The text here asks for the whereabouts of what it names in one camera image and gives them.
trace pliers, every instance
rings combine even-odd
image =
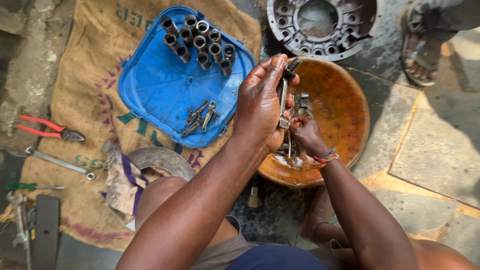
[[[68,139],[68,140],[72,140],[72,141],[85,141],[85,137],[80,135],[78,132],[67,130],[64,127],[57,126],[56,124],[54,124],[50,121],[47,121],[45,119],[35,118],[35,117],[31,117],[31,116],[26,116],[26,115],[20,115],[18,118],[23,119],[23,120],[27,120],[27,121],[39,122],[39,123],[45,124],[46,126],[54,129],[55,131],[58,131],[58,133],[56,133],[56,132],[44,132],[44,131],[35,130],[33,128],[29,128],[29,127],[26,127],[26,126],[23,126],[23,125],[17,125],[17,128],[28,131],[28,132],[31,132],[35,135],[43,136],[43,137],[56,137],[56,138],[59,138],[59,139]]]

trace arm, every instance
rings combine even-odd
[[[184,270],[194,264],[249,178],[283,140],[283,130],[276,127],[280,117],[276,85],[286,59],[276,56],[250,72],[239,88],[232,137],[143,223],[117,270]]]
[[[290,131],[310,157],[322,158],[330,150],[316,121],[307,116],[292,119]],[[400,224],[340,160],[329,161],[321,173],[335,214],[362,269],[418,269],[413,247]]]

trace orange bowl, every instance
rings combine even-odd
[[[342,162],[350,168],[360,157],[370,129],[367,99],[357,82],[339,65],[314,57],[300,59],[303,63],[296,70],[300,83],[289,86],[288,91],[309,94],[309,108],[325,142],[336,147]],[[308,168],[312,162],[305,152],[290,159],[271,153],[258,172],[286,186],[322,184],[324,180],[320,172]]]

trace fingernail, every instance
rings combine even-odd
[[[283,63],[283,58],[281,58],[280,56],[275,56],[275,57],[272,59],[272,62],[270,63],[270,65],[272,65],[272,66],[280,66],[282,63]]]

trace metal housing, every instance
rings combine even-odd
[[[338,21],[329,35],[312,35],[299,25],[299,10],[309,1],[268,0],[267,16],[272,32],[295,55],[338,61],[359,52],[362,45],[357,42],[375,36],[378,31],[381,1],[323,0],[334,7]]]

